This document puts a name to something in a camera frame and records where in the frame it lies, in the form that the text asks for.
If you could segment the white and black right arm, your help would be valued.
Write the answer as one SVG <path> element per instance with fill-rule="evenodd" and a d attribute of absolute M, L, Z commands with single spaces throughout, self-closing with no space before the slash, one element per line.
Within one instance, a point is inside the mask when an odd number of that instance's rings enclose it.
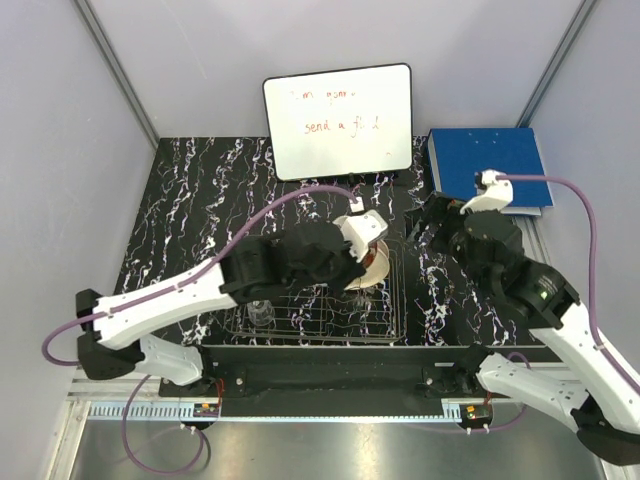
<path fill-rule="evenodd" d="M 468 213 L 462 201 L 439 193 L 404 219 L 407 239 L 430 232 L 429 249 L 454 258 L 500 319 L 531 333 L 580 382 L 571 388 L 474 344 L 429 390 L 505 395 L 565 425 L 600 459 L 638 464 L 639 394 L 625 380 L 635 375 L 633 369 L 628 364 L 616 369 L 611 363 L 616 354 L 597 348 L 587 306 L 555 268 L 526 255 L 512 220 L 497 210 Z"/>

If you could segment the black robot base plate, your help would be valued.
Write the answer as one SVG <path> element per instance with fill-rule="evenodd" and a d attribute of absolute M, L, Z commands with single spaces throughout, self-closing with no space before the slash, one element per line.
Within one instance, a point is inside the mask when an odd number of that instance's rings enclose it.
<path fill-rule="evenodd" d="M 418 417 L 441 399 L 486 397 L 472 377 L 485 347 L 212 346 L 212 379 L 160 382 L 162 397 L 222 395 L 225 419 Z"/>

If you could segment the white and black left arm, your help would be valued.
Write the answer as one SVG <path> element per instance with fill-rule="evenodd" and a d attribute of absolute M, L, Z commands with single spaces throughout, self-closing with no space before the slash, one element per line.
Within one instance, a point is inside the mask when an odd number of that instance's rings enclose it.
<path fill-rule="evenodd" d="M 77 340 L 80 365 L 91 380 L 138 372 L 206 395 L 216 372 L 203 353 L 161 340 L 154 331 L 202 313 L 272 300 L 298 287 L 344 289 L 364 274 L 373 242 L 354 219 L 301 224 L 245 237 L 221 259 L 121 299 L 99 298 L 90 331 Z"/>

